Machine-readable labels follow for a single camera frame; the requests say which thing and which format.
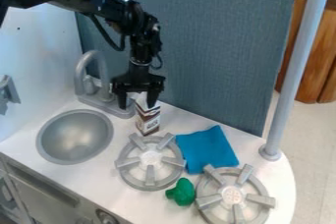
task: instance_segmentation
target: silver faucet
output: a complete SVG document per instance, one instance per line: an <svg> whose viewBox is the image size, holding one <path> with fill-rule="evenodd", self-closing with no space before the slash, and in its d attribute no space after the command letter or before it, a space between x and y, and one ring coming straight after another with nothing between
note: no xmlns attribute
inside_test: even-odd
<svg viewBox="0 0 336 224"><path fill-rule="evenodd" d="M17 90L11 77L0 76L0 114L5 115L8 109L7 103L21 103Z"/></svg>
<svg viewBox="0 0 336 224"><path fill-rule="evenodd" d="M94 60L98 64L101 88L97 88L92 81L92 77L86 74L85 68ZM130 103L126 110L119 108L117 99L110 91L106 59L97 50L86 52L77 64L75 70L75 94L80 102L99 108L117 117L127 119L135 115L133 102Z"/></svg>
<svg viewBox="0 0 336 224"><path fill-rule="evenodd" d="M99 91L100 92L99 98L102 101L109 102L113 99L113 96L110 92L110 81L108 77L107 64L103 54L97 50L91 50L86 52L79 61L79 63L77 64L75 71L75 94L84 95L86 93L86 88L84 85L84 79L86 75L85 68L93 60L96 60L98 63L98 71L101 80L101 89Z"/></svg>

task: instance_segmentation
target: green rubber toy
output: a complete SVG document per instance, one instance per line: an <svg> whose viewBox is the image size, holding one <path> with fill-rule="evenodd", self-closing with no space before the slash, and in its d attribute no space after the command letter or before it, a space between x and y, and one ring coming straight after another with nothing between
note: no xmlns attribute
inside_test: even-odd
<svg viewBox="0 0 336 224"><path fill-rule="evenodd" d="M166 197L174 199L180 206L192 204L195 201L195 196L196 193L194 185L186 178L181 178L175 189L166 191Z"/></svg>

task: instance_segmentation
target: countertop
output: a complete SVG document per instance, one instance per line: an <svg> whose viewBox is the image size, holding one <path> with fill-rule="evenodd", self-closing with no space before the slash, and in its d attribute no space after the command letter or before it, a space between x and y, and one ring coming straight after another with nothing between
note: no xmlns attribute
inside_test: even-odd
<svg viewBox="0 0 336 224"><path fill-rule="evenodd" d="M52 115L34 120L1 142L0 151L132 223L205 223L193 205L179 207L165 198L164 190L154 193L137 191L121 179L114 167L114 161L128 142L128 135L138 132L135 118L122 120L105 114L114 127L113 139L104 151L87 162L63 166L50 163L42 158L35 147L40 127L52 117L74 109L99 111L79 103L75 97L71 97L63 107ZM161 131L156 134L158 136L164 136L166 133L188 134L220 125L240 160L240 167L246 163L252 165L254 174L267 187L269 194L277 199L277 206L271 210L266 223L289 224L291 222L296 203L296 187L294 175L285 154L276 162L268 162L258 154L258 149L265 143L264 139L169 104L162 103L161 115ZM195 184L199 178L199 176L189 176L186 173L183 174L183 177L189 178Z"/></svg>

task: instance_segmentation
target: silver sink basin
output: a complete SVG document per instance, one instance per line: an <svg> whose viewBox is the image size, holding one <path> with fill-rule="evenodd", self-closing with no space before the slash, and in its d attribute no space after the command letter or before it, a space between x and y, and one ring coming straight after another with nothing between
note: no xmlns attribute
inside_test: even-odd
<svg viewBox="0 0 336 224"><path fill-rule="evenodd" d="M103 114L73 110L49 120L37 136L37 150L50 162L72 165L89 160L112 141L113 127Z"/></svg>

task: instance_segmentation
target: black robotic arm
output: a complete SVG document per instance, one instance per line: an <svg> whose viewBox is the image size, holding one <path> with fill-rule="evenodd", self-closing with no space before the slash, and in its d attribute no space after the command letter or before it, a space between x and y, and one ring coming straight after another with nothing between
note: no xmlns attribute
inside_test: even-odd
<svg viewBox="0 0 336 224"><path fill-rule="evenodd" d="M8 7L30 8L46 2L90 17L105 40L117 51L125 49L125 37L129 36L130 68L126 74L112 80L113 92L118 96L119 106L124 109L127 92L131 91L147 91L148 107L155 104L165 80L149 72L154 57L161 61L160 26L155 17L144 12L133 0L0 0L0 26ZM121 34L119 45L109 37L96 16L104 18Z"/></svg>

